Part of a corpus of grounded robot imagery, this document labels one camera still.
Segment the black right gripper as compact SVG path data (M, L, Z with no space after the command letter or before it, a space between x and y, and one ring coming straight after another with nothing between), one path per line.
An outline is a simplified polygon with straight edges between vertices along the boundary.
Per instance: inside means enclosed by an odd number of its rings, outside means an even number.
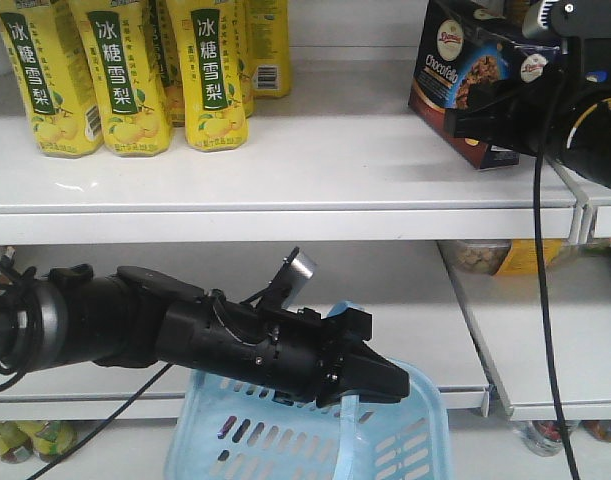
M472 84L467 109L445 110L444 131L531 156L546 131L546 159L611 190L611 90L555 97L556 87L553 75Z

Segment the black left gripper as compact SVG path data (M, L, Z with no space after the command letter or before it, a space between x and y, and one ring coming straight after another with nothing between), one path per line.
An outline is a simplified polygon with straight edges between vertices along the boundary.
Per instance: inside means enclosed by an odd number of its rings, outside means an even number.
M346 308L335 317L360 340L372 339L370 313ZM410 394L404 369L366 344L343 349L340 328L318 312L255 309L222 294L170 304L155 353L163 361L264 386L319 408L352 395L394 404Z

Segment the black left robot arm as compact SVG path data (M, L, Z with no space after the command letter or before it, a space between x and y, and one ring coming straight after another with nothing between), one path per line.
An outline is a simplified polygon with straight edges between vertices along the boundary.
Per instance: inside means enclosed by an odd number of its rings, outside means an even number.
M221 290L143 267L100 277L80 264L38 277L2 258L0 374L13 385L31 372L83 362L140 369L164 361L318 407L348 395L405 399L409 375L370 348L369 313L290 309L314 270L294 249L265 288L233 302Z

